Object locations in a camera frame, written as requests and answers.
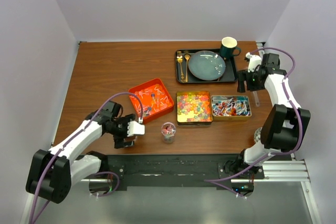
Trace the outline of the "gold fork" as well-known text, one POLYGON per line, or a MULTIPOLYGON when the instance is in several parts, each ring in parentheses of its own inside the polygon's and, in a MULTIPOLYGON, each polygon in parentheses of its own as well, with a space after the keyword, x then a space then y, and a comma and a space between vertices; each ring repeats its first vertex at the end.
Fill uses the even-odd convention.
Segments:
POLYGON ((177 56, 176 56, 176 60, 180 66, 180 77, 181 77, 181 81, 184 82, 184 73, 183 73, 183 67, 182 67, 182 62, 183 62, 183 56, 181 51, 177 51, 177 56))

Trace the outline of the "orange box of lollipops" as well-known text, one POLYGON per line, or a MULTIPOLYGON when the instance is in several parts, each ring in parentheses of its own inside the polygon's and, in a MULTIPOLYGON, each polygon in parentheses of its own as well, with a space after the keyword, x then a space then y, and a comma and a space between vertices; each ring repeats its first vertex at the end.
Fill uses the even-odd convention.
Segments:
POLYGON ((135 86, 129 89, 129 92, 135 94, 142 103, 140 106, 134 96, 129 96, 137 115, 140 116, 143 113, 144 124, 158 119, 174 109, 174 101, 159 78, 135 86))

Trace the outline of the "clear glass jar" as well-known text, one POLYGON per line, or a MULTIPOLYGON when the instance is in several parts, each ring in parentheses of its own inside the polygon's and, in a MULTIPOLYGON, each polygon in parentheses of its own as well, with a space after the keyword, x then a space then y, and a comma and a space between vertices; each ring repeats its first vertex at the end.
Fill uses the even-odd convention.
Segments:
POLYGON ((166 144, 172 144, 175 140, 176 126, 171 122, 166 122, 161 127, 162 140, 166 144))

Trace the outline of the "clear plastic scoop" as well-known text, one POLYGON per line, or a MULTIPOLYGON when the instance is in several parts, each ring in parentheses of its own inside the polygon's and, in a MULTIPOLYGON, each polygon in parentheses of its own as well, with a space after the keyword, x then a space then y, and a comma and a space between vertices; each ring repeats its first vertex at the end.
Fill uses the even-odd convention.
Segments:
POLYGON ((257 91, 253 91, 252 94, 254 96, 256 107, 260 107, 260 100, 257 91))

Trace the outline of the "patterned small bowl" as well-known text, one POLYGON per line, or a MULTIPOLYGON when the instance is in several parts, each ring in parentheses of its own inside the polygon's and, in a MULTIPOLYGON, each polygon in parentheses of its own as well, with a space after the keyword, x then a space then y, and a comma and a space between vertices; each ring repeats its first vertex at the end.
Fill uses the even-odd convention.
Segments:
POLYGON ((260 142, 260 139, 261 139, 261 131, 262 131, 262 127, 259 127, 259 128, 254 132, 254 142, 255 142, 255 143, 260 142))

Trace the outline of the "gold spoon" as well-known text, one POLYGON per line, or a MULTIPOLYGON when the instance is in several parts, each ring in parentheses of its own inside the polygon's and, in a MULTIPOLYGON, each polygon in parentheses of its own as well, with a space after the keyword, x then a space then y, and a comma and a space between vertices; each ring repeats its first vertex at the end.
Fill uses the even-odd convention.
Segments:
POLYGON ((184 59, 186 61, 186 73, 185 73, 185 82, 188 82, 188 61, 190 59, 190 55, 189 54, 185 54, 184 55, 184 59))

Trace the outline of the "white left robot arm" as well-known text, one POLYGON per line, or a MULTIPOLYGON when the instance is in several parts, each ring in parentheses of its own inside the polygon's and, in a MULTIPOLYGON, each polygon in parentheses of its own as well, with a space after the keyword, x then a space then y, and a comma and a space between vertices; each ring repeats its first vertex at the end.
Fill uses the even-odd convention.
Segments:
POLYGON ((108 101, 90 113, 65 140, 49 150, 38 150, 32 158, 26 191, 54 203, 61 203, 71 187, 82 179, 95 175, 105 177, 110 171, 106 155, 90 151, 80 154, 94 141, 111 134, 114 148, 131 147, 134 137, 145 134, 142 119, 135 114, 119 117, 122 106, 108 101))

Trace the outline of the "dark green mug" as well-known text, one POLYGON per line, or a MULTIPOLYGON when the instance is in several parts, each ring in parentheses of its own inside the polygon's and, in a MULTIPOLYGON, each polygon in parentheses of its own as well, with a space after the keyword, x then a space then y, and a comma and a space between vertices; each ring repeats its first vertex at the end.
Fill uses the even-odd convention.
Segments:
POLYGON ((233 37, 224 37, 221 41, 219 54, 222 58, 230 59, 239 56, 241 49, 237 46, 238 42, 233 37))

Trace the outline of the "gold tin of lollipops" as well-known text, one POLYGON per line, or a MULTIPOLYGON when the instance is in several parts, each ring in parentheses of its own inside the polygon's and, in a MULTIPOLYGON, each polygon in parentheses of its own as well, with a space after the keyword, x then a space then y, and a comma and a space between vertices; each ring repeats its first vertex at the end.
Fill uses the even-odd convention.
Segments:
POLYGON ((214 121, 246 121, 252 112, 248 96, 212 95, 212 116, 214 121))

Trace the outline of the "teal ceramic plate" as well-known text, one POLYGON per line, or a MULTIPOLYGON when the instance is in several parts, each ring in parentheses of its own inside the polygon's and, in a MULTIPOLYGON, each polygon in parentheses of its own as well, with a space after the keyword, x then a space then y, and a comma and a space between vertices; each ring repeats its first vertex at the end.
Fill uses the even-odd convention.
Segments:
POLYGON ((203 81, 214 81, 223 76, 226 63, 218 53, 201 50, 190 57, 188 69, 192 75, 203 81))

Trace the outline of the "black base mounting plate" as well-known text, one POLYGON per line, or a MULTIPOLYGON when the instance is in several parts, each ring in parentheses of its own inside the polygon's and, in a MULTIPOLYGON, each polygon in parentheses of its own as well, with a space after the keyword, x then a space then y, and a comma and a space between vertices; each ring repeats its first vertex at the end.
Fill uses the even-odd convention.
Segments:
POLYGON ((253 182, 266 177, 266 166, 258 165, 237 176, 243 182, 232 185, 229 177, 247 167, 241 154, 109 155, 112 175, 90 175, 89 188, 106 192, 109 187, 215 187, 236 193, 252 192, 253 182))

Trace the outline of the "black tin of star candies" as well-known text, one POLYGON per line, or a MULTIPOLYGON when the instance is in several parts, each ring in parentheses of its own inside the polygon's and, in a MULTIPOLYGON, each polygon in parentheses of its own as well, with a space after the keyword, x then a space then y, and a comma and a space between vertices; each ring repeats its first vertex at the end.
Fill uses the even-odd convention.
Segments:
POLYGON ((177 92, 176 119, 179 126, 210 126, 213 121, 210 93, 177 92))

